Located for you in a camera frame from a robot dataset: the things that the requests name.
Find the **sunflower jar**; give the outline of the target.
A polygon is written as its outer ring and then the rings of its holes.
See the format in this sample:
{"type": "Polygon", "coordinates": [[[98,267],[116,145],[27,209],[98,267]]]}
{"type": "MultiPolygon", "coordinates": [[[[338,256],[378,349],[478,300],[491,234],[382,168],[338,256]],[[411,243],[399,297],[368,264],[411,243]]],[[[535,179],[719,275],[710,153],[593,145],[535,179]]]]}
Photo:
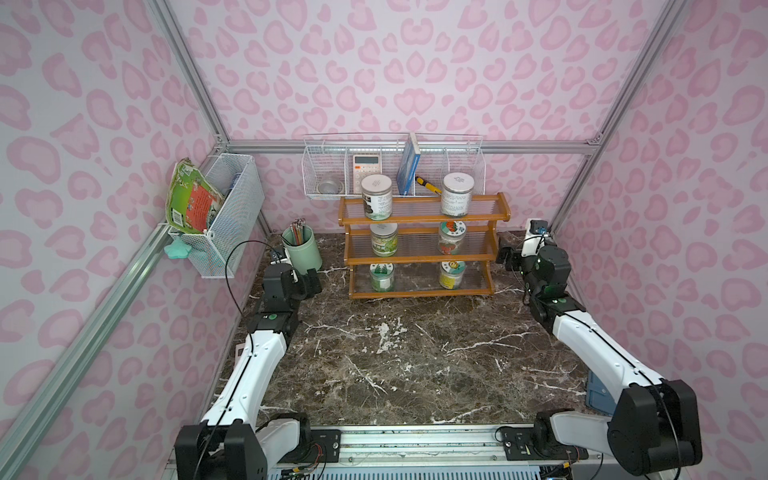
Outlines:
{"type": "Polygon", "coordinates": [[[466,263],[464,261],[444,261],[440,263],[439,283],[447,290],[455,290],[461,286],[466,263]]]}

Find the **red-lid jar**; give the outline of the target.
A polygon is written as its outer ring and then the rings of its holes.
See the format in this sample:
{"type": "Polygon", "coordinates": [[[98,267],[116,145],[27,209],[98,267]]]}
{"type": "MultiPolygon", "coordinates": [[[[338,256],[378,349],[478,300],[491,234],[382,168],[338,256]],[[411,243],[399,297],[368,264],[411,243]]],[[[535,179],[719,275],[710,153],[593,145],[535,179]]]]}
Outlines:
{"type": "Polygon", "coordinates": [[[443,255],[458,255],[466,237],[467,227],[463,221],[441,222],[438,230],[438,249],[443,255]]]}

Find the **green jar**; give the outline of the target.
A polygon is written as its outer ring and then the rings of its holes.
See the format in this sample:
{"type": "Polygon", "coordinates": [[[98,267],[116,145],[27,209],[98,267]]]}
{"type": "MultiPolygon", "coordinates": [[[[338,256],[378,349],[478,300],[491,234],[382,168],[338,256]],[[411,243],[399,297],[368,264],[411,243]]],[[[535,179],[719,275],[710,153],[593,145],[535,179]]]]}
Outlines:
{"type": "Polygon", "coordinates": [[[377,223],[370,226],[371,248],[378,257],[391,257],[398,250],[398,224],[377,223]]]}

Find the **seed jar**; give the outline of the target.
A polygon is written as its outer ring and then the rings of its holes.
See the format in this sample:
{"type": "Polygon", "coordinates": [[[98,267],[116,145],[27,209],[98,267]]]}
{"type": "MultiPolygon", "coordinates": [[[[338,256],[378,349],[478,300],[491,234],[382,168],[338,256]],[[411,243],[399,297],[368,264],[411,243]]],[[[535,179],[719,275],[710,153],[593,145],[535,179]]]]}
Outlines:
{"type": "Polygon", "coordinates": [[[469,213],[474,178],[466,173],[451,172],[443,178],[441,212],[443,215],[460,218],[469,213]]]}
{"type": "Polygon", "coordinates": [[[383,174],[371,174],[361,180],[364,214],[373,221],[383,221],[392,214],[392,180],[383,174]]]}

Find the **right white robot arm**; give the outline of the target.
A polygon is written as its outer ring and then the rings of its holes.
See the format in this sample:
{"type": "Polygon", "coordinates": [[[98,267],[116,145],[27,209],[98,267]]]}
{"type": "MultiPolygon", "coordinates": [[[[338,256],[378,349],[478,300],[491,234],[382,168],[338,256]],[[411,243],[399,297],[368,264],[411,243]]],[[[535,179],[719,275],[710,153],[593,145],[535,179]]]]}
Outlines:
{"type": "Polygon", "coordinates": [[[611,416],[550,410],[537,416],[538,448],[572,445],[612,456],[629,474],[651,477],[703,459],[698,401],[683,380],[669,380],[614,340],[567,290],[567,252],[546,235],[519,247],[500,240],[497,263],[522,277],[533,318],[568,346],[606,387],[611,416]]]}

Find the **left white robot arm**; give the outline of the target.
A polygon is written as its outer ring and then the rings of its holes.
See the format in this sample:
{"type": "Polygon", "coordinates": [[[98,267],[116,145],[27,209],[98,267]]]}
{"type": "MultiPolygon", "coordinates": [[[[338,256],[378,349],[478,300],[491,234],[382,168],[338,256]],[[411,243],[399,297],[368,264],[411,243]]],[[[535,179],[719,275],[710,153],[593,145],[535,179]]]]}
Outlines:
{"type": "Polygon", "coordinates": [[[271,378],[299,326],[302,301],[322,291],[315,269],[270,265],[257,311],[247,318],[247,340],[219,398],[174,445],[179,479],[265,479],[286,455],[310,444],[305,416],[285,414],[264,425],[258,414],[271,378]]]}

